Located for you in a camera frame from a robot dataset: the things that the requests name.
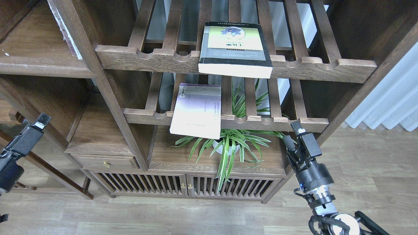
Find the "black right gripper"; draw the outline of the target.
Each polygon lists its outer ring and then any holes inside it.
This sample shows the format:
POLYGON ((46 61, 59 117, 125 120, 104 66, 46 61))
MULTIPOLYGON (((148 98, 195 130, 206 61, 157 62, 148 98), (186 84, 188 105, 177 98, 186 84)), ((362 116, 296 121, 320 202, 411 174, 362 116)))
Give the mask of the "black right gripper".
POLYGON ((322 151, 314 135, 306 131, 299 120, 292 122, 291 127, 297 136, 299 149, 295 146, 290 135, 286 135, 283 141, 300 189, 305 194, 319 194, 319 190, 328 191, 334 180, 327 167, 324 164, 319 164, 315 159, 322 155, 322 151))

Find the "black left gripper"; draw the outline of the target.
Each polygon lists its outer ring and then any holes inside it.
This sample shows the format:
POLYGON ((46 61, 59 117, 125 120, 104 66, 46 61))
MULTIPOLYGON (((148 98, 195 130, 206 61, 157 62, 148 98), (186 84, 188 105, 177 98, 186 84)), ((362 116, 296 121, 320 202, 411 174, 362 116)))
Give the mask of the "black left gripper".
POLYGON ((0 159, 0 193, 10 192, 24 173, 23 167, 16 162, 28 155, 32 148, 44 134, 43 129, 50 122, 51 117, 41 113, 36 121, 28 125, 3 149, 0 159))

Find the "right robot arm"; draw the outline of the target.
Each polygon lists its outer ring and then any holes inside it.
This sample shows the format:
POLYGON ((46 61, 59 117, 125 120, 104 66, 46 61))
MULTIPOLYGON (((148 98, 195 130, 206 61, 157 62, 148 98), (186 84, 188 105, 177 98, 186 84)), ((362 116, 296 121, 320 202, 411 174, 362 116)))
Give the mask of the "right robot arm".
POLYGON ((287 135, 283 138, 287 157, 296 174, 299 187, 294 194, 303 197, 313 211, 308 226, 314 235, 386 235, 387 232, 361 211, 354 216, 339 213, 330 193, 334 183, 327 167, 316 161, 322 154, 311 132, 302 128, 300 121, 291 123, 297 144, 287 135))

